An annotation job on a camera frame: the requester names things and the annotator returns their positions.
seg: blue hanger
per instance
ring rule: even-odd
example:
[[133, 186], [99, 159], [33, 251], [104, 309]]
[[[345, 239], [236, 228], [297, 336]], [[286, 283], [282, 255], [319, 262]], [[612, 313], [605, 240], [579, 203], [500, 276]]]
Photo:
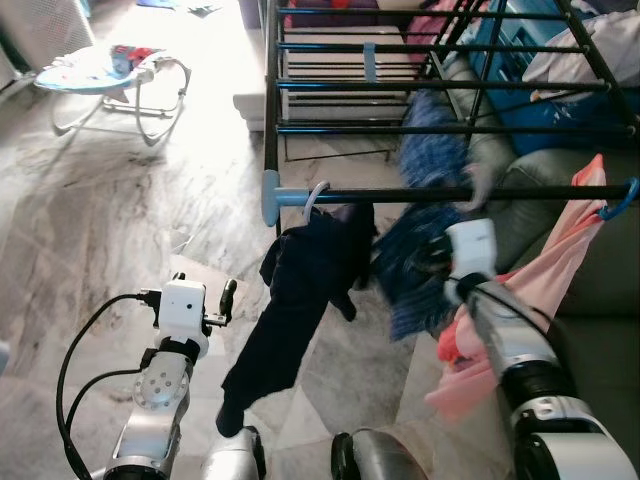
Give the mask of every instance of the blue hanger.
[[636, 177], [631, 177], [629, 180], [627, 180], [627, 185], [629, 185], [629, 193], [627, 193], [627, 196], [616, 206], [616, 208], [614, 208], [613, 210], [609, 210], [609, 207], [605, 205], [598, 212], [598, 215], [600, 215], [600, 218], [602, 218], [604, 221], [611, 220], [612, 218], [620, 215], [627, 209], [633, 199], [636, 198], [638, 190], [640, 190], [640, 181]]

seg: blue patterned cloth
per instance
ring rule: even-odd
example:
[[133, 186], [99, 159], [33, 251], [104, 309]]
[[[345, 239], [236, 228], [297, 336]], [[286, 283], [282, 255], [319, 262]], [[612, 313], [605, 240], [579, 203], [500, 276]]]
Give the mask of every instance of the blue patterned cloth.
[[[437, 93], [421, 90], [405, 125], [435, 126], [454, 120]], [[413, 134], [403, 138], [400, 172], [411, 187], [463, 185], [466, 165], [467, 145], [460, 136]], [[448, 203], [415, 204], [374, 244], [379, 255], [373, 272], [393, 310], [392, 340], [425, 330], [432, 335], [441, 331], [452, 306], [444, 296], [443, 280], [419, 267], [429, 263], [422, 247], [464, 220], [465, 215]]]

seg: pink garment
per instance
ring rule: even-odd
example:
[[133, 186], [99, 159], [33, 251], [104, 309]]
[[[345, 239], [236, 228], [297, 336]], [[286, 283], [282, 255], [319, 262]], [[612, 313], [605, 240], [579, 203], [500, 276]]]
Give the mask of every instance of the pink garment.
[[[456, 0], [439, 0], [431, 5], [427, 10], [437, 11], [453, 11]], [[485, 11], [489, 2], [484, 2], [480, 7], [481, 11]], [[446, 17], [414, 17], [409, 24], [409, 32], [411, 33], [440, 33], [440, 30], [446, 23]], [[435, 43], [437, 36], [435, 35], [407, 35], [408, 45], [431, 45]], [[424, 60], [424, 53], [409, 54], [412, 62], [421, 62]]]
[[[602, 155], [598, 154], [571, 182], [574, 186], [606, 185]], [[573, 276], [584, 259], [589, 243], [603, 224], [598, 211], [604, 200], [570, 200], [538, 257], [524, 267], [497, 278], [523, 302], [547, 313], [556, 314]], [[547, 331], [542, 317], [534, 319]], [[453, 323], [443, 331], [438, 343], [440, 360], [445, 366], [438, 389], [425, 397], [449, 418], [466, 413], [497, 386], [484, 345], [462, 306]]]

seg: metal drying rack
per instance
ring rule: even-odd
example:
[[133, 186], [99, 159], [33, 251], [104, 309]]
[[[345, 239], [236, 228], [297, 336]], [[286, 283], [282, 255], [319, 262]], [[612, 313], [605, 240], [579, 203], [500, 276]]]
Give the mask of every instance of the metal drying rack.
[[[527, 133], [527, 134], [568, 134], [589, 135], [600, 133], [618, 135], [626, 139], [630, 145], [640, 149], [640, 120], [628, 104], [623, 89], [614, 78], [600, 52], [595, 47], [581, 20], [572, 9], [569, 0], [555, 0], [558, 13], [517, 13], [508, 12], [506, 0], [497, 1], [496, 11], [480, 11], [485, 0], [457, 0], [452, 11], [435, 10], [375, 10], [362, 8], [325, 9], [325, 8], [288, 8], [288, 2], [282, 0], [260, 0], [263, 31], [266, 40], [267, 75], [266, 75], [266, 104], [265, 104], [265, 133], [264, 133], [264, 172], [262, 184], [262, 212], [263, 219], [268, 226], [276, 226], [280, 234], [280, 208], [287, 206], [303, 206], [307, 202], [310, 191], [308, 188], [290, 188], [280, 185], [278, 172], [279, 136], [289, 135], [388, 135], [388, 134], [471, 134], [480, 133]], [[389, 45], [376, 44], [375, 53], [424, 53], [422, 62], [379, 62], [374, 60], [375, 79], [359, 78], [340, 73], [331, 75], [336, 77], [327, 79], [326, 75], [287, 76], [285, 74], [285, 52], [313, 52], [317, 53], [363, 53], [363, 44], [352, 43], [304, 43], [289, 42], [285, 34], [309, 35], [311, 32], [290, 32], [284, 27], [286, 15], [367, 15], [385, 17], [413, 17], [430, 16], [444, 17], [445, 22], [436, 36], [435, 43], [430, 45]], [[490, 42], [487, 45], [458, 44], [460, 36], [474, 18], [493, 18]], [[536, 21], [564, 22], [576, 39], [575, 47], [557, 46], [526, 46], [500, 45], [497, 42], [503, 19], [529, 19]], [[415, 35], [411, 32], [400, 32], [404, 35]], [[327, 31], [323, 29], [321, 35], [341, 35], [348, 40], [349, 34], [341, 31]], [[388, 35], [387, 32], [377, 32], [373, 35]], [[582, 54], [593, 69], [596, 82], [496, 82], [488, 81], [488, 74], [495, 52], [556, 52]], [[445, 78], [442, 62], [449, 52], [486, 52], [482, 70], [478, 81], [456, 81]], [[337, 72], [356, 68], [367, 69], [366, 52], [364, 62], [298, 62], [298, 67], [305, 70], [322, 69], [331, 65]], [[408, 75], [385, 75], [385, 69], [412, 68], [412, 78]], [[444, 90], [451, 104], [452, 110], [459, 120], [452, 125], [439, 126], [404, 126], [402, 119], [365, 119], [365, 120], [286, 120], [283, 118], [282, 92], [327, 92], [321, 98], [330, 105], [341, 105], [344, 94], [334, 96], [332, 92], [372, 92], [373, 95], [349, 97], [351, 100], [375, 101], [384, 98], [385, 92], [406, 92], [404, 105], [408, 105], [410, 92], [419, 89]], [[475, 90], [470, 114], [460, 118], [460, 110], [449, 89]], [[563, 90], [561, 96], [575, 95], [582, 92], [606, 92], [612, 106], [619, 115], [621, 123], [604, 127], [549, 127], [549, 126], [477, 126], [482, 94], [489, 89], [509, 90]], [[537, 102], [552, 101], [559, 98], [550, 97]], [[440, 202], [466, 201], [472, 196], [469, 188], [393, 188], [393, 189], [326, 189], [317, 196], [317, 204], [343, 203], [412, 203], [412, 202]], [[489, 200], [504, 199], [540, 199], [540, 200], [569, 200], [569, 199], [604, 199], [622, 200], [629, 194], [628, 185], [614, 185], [604, 187], [572, 187], [572, 186], [541, 186], [535, 188], [495, 188], [489, 195]]]

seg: marble floor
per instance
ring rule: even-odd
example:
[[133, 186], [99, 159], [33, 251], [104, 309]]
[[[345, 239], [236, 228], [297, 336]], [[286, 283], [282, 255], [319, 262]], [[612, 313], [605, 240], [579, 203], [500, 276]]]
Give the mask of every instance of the marble floor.
[[[185, 111], [153, 148], [139, 137], [49, 129], [47, 95], [27, 88], [0, 108], [0, 338], [12, 356], [0, 377], [0, 479], [72, 478], [54, 418], [54, 390], [73, 335], [104, 300], [158, 287], [172, 272], [207, 285], [210, 310], [236, 278], [234, 320], [215, 332], [198, 363], [175, 478], [198, 478], [218, 439], [220, 384], [268, 301], [258, 276], [274, 240], [260, 215], [262, 139], [247, 132], [232, 95], [260, 75], [237, 2], [206, 18], [145, 9], [131, 0], [94, 2], [97, 38], [166, 46], [193, 67]], [[79, 110], [73, 99], [65, 113]], [[100, 114], [118, 126], [130, 118]], [[292, 146], [326, 153], [323, 142]], [[393, 186], [384, 158], [283, 163], [287, 185]], [[401, 206], [376, 209], [384, 230]], [[283, 214], [285, 224], [301, 218]], [[375, 288], [353, 293], [358, 317], [329, 306], [293, 389], [246, 415], [261, 432], [271, 480], [329, 480], [331, 439], [362, 426], [401, 439], [431, 480], [510, 478], [507, 443], [492, 399], [456, 424], [422, 402], [438, 381], [435, 342], [389, 341], [389, 311]], [[153, 336], [150, 311], [113, 308], [80, 344], [65, 399], [105, 370], [137, 366]], [[100, 383], [81, 406], [74, 438], [90, 468], [104, 466], [131, 407], [130, 382]]]

